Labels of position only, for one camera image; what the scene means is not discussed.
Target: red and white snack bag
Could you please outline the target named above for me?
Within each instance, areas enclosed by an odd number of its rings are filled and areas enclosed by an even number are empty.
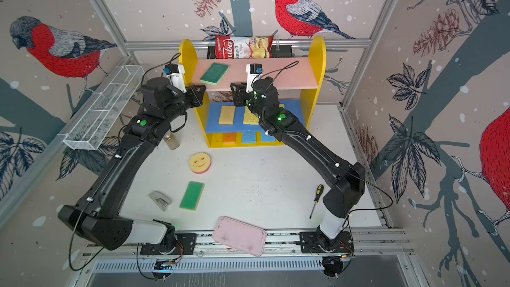
[[[273,36],[238,37],[216,35],[216,59],[272,58]]]

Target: wire mesh basket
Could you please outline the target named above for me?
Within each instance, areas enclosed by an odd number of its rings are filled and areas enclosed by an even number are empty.
[[[92,106],[68,133],[64,143],[73,150],[97,150],[143,76],[141,66],[118,67],[115,77],[101,92],[94,92]]]

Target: gray floor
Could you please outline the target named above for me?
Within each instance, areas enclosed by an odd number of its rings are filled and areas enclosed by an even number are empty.
[[[90,287],[330,287],[330,286],[407,286],[396,256],[358,256],[339,279],[328,278],[322,271],[266,271],[172,274],[165,282],[149,281],[139,273],[94,274]]]

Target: screwdriver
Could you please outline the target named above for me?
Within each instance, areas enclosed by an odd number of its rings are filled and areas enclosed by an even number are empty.
[[[310,213],[310,218],[312,218],[312,214],[314,214],[315,205],[319,202],[319,198],[322,195],[323,191],[324,191],[324,185],[321,184],[317,187],[317,191],[315,192],[314,207],[312,207],[312,212]]]

